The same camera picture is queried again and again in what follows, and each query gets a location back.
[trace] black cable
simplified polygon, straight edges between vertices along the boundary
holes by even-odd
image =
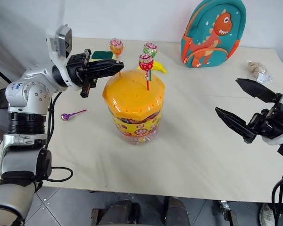
[[[62,94],[62,92],[59,92],[56,97],[53,99],[53,101],[50,102],[50,106],[49,106],[49,113],[48,113],[48,126],[47,126],[47,144],[45,145],[45,148],[47,149],[48,148],[48,144],[51,140],[51,137],[53,135],[53,131],[55,129],[55,104],[56,104],[56,101],[58,99],[58,97]],[[74,172],[72,171],[72,169],[70,168],[67,168],[67,167],[63,167],[63,166],[54,166],[54,167],[51,167],[51,169],[63,169],[63,170],[68,170],[70,172],[70,176],[65,178],[65,179],[60,179],[60,180],[54,180],[54,179],[45,179],[47,181],[50,181],[50,182],[64,182],[64,181],[67,181],[69,180]]]
[[[58,97],[62,94],[62,92],[59,92],[56,97],[54,98],[54,100],[50,103],[50,107],[49,107],[49,114],[48,114],[48,128],[47,128],[47,144],[45,145],[45,148],[48,148],[48,144],[51,140],[51,137],[53,135],[53,130],[55,128],[55,115],[54,115],[54,111],[55,111],[55,104],[56,101],[58,99]]]
[[[8,84],[11,84],[11,80],[9,80],[2,72],[0,71],[0,76],[3,78]]]
[[[47,138],[49,138],[50,128],[51,128],[51,108],[52,108],[52,100],[50,101],[49,109],[48,109]]]
[[[280,186],[278,208],[276,212],[275,222],[278,222],[279,217],[280,217],[281,208],[282,208],[282,198],[283,198],[283,184],[281,184]]]
[[[274,218],[275,218],[275,226],[278,226],[278,221],[276,221],[276,219],[277,219],[277,214],[280,215],[280,213],[276,212],[276,207],[275,207],[275,193],[276,193],[277,189],[278,189],[281,185],[283,185],[283,178],[282,178],[281,180],[279,180],[279,181],[275,184],[275,186],[274,186],[274,188],[273,188],[273,191],[272,191],[272,207],[273,207],[272,210],[273,210],[273,214],[274,214]]]
[[[54,180],[54,179],[49,179],[49,178],[45,179],[45,180],[50,181],[50,182],[64,182],[64,181],[67,181],[67,180],[69,180],[69,179],[73,176],[73,174],[74,174],[74,172],[72,171],[72,169],[67,168],[67,167],[54,166],[54,167],[51,167],[51,168],[52,168],[52,169],[68,170],[68,171],[70,172],[70,176],[67,177],[67,178],[65,178],[65,179],[61,179],[61,180]]]

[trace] teal backpack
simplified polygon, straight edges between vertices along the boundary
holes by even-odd
[[[183,63],[194,68],[222,64],[239,46],[245,20],[241,0],[203,0],[181,41]]]

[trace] white wall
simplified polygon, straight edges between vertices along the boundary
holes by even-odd
[[[66,0],[64,23],[78,37],[179,42],[200,2]],[[247,22],[241,45],[275,48],[283,61],[283,0],[243,2]],[[0,67],[9,77],[46,60],[45,29],[58,19],[59,6],[58,0],[0,0]]]

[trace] shoe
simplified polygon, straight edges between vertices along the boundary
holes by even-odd
[[[259,213],[261,226],[275,226],[275,218],[267,203],[263,203]]]

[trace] orange lid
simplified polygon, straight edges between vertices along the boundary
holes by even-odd
[[[165,85],[153,72],[151,78],[147,90],[145,71],[122,71],[111,77],[103,91],[111,112],[118,118],[141,121],[161,110]]]

